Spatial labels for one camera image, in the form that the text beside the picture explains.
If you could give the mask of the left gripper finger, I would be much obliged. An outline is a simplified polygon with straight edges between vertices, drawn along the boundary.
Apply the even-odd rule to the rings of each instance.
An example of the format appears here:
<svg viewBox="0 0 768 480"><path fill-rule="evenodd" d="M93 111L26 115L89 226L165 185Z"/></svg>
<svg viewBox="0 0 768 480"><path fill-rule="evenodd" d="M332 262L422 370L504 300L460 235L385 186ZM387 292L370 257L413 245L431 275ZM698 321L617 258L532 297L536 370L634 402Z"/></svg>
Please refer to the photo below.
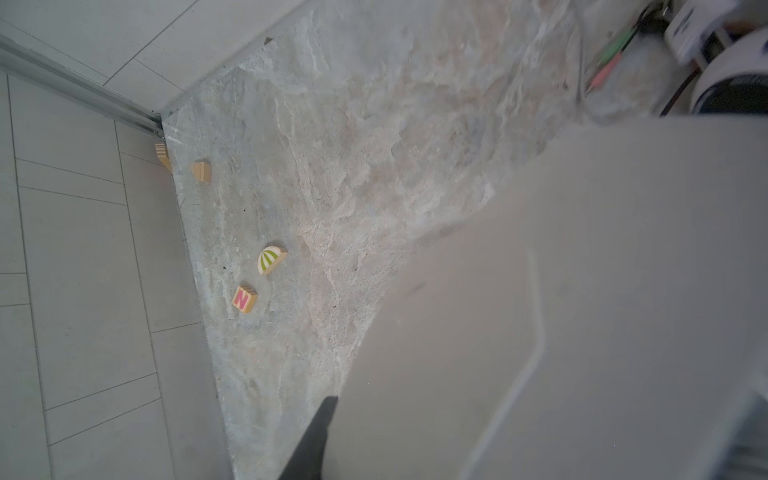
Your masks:
<svg viewBox="0 0 768 480"><path fill-rule="evenodd" d="M279 480L322 479L328 429L337 404L337 396L328 396L321 402L279 476Z"/></svg>

